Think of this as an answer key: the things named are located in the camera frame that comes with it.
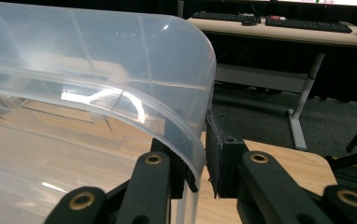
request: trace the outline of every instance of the plastic container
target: plastic container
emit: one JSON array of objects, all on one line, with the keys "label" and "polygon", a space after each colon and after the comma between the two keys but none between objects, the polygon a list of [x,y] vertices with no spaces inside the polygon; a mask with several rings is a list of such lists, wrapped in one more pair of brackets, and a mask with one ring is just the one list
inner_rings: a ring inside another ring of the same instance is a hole
[{"label": "plastic container", "polygon": [[199,184],[214,74],[206,37],[180,18],[0,3],[0,223],[42,223],[81,186],[114,189],[152,138]]}]

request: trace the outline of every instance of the computer monitor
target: computer monitor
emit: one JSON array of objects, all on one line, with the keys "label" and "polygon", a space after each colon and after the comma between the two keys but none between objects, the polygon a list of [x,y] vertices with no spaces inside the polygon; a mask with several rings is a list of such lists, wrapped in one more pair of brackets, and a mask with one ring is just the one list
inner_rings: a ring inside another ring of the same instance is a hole
[{"label": "computer monitor", "polygon": [[277,0],[277,2],[316,4],[316,5],[324,5],[324,6],[357,7],[357,0]]}]

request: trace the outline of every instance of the desk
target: desk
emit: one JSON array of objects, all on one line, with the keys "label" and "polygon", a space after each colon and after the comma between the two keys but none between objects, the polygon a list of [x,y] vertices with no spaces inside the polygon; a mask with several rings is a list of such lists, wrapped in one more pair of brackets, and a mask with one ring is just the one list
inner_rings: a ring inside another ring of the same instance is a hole
[{"label": "desk", "polygon": [[299,117],[318,74],[324,54],[333,50],[357,50],[357,27],[347,25],[351,34],[299,30],[265,26],[264,20],[255,26],[242,26],[234,21],[211,21],[189,18],[188,22],[201,29],[209,39],[226,39],[251,44],[273,44],[316,52],[315,61],[307,74],[285,73],[264,69],[217,64],[216,80],[268,89],[300,93],[295,109],[289,109],[295,148],[306,150],[307,144]]},{"label": "desk", "polygon": [[[249,150],[263,151],[274,156],[291,177],[305,189],[322,195],[325,187],[336,185],[336,179],[328,162],[321,156],[247,140],[246,145]],[[201,178],[196,223],[241,223],[236,211],[236,200],[214,199],[213,195],[205,168]]]}]

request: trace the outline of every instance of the wooden table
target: wooden table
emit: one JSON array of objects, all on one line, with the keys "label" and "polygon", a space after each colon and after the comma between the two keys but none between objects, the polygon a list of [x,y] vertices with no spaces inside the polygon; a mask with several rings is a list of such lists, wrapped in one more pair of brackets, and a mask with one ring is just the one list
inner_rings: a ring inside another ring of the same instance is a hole
[{"label": "wooden table", "polygon": [[[336,185],[336,179],[328,162],[321,156],[267,144],[245,141],[250,150],[271,154],[304,189],[322,195],[324,188]],[[235,199],[214,199],[213,189],[208,182],[208,172],[202,173],[196,223],[241,223],[236,211]]]}]

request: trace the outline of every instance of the table surface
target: table surface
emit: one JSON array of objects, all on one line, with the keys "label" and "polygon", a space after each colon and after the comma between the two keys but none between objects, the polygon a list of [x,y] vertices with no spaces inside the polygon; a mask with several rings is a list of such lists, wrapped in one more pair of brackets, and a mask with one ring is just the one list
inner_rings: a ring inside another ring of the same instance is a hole
[{"label": "table surface", "polygon": [[[304,189],[322,195],[324,188],[336,185],[336,179],[328,162],[321,156],[246,140],[249,150],[271,154],[290,176]],[[235,199],[214,199],[213,189],[208,182],[208,172],[202,173],[199,192],[197,224],[241,223],[236,211]]]},{"label": "table surface", "polygon": [[262,23],[254,26],[243,26],[237,21],[213,21],[193,18],[189,18],[187,21],[205,32],[357,47],[357,26],[347,22],[342,23],[347,24],[352,30],[350,34],[266,26],[264,19],[262,19]]}]

